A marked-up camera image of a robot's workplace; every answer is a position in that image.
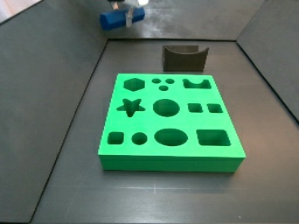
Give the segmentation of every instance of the hexagon-shaped hole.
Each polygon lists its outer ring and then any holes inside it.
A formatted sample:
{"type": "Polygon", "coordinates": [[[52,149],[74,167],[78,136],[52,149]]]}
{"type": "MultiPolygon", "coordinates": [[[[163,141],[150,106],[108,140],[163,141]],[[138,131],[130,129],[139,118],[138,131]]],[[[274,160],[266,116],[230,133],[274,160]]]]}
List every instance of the hexagon-shaped hole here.
{"type": "Polygon", "coordinates": [[[130,79],[124,81],[124,88],[131,91],[138,91],[146,88],[146,82],[139,80],[138,78],[130,79]]]}

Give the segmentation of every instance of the dark gray table surface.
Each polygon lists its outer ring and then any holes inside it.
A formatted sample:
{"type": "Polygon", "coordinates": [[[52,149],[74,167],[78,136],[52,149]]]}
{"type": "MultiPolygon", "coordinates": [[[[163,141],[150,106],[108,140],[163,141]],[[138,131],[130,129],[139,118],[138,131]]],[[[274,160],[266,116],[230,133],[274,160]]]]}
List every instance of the dark gray table surface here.
{"type": "Polygon", "coordinates": [[[264,0],[150,0],[144,21],[106,31],[110,39],[236,40],[264,0]]]}
{"type": "Polygon", "coordinates": [[[238,43],[299,121],[299,1],[270,0],[238,43]]]}
{"type": "Polygon", "coordinates": [[[32,218],[107,43],[106,5],[43,1],[0,26],[0,222],[32,218]]]}
{"type": "Polygon", "coordinates": [[[110,41],[32,223],[299,221],[299,129],[239,46],[110,41]],[[212,74],[247,152],[232,173],[103,171],[98,149],[119,73],[163,73],[163,45],[210,48],[212,74]]]}

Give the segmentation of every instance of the gray wall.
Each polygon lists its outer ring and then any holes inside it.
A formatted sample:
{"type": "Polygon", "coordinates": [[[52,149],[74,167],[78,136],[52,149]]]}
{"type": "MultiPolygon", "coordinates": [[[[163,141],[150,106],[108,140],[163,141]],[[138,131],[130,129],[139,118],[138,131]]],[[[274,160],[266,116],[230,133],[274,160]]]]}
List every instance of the gray wall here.
{"type": "Polygon", "coordinates": [[[238,43],[299,120],[299,1],[267,0],[238,43]]]}
{"type": "Polygon", "coordinates": [[[0,222],[28,222],[107,39],[104,1],[47,0],[0,26],[0,222]]]}

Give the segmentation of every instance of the dark gray curved block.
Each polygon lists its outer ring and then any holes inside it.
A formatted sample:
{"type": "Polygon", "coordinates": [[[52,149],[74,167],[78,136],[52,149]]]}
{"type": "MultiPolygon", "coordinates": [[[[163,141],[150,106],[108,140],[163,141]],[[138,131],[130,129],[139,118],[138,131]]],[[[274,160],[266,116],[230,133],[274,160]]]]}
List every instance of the dark gray curved block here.
{"type": "Polygon", "coordinates": [[[163,46],[163,70],[166,72],[202,72],[210,48],[199,52],[196,45],[163,46]]]}

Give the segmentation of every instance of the rectangular hole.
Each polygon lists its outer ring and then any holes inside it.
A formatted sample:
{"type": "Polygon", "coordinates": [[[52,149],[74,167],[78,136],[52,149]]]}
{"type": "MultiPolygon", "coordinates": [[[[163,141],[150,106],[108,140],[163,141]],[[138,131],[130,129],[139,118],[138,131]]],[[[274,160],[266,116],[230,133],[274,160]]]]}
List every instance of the rectangular hole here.
{"type": "Polygon", "coordinates": [[[210,103],[208,104],[208,110],[210,110],[211,113],[223,113],[222,107],[216,103],[210,103]]]}
{"type": "Polygon", "coordinates": [[[230,146],[230,137],[224,129],[198,129],[199,144],[214,146],[230,146]]]}
{"type": "Polygon", "coordinates": [[[199,103],[188,103],[188,110],[192,113],[202,113],[202,105],[199,103]]]}
{"type": "Polygon", "coordinates": [[[123,132],[110,132],[107,137],[108,144],[122,144],[124,142],[123,132]]]}

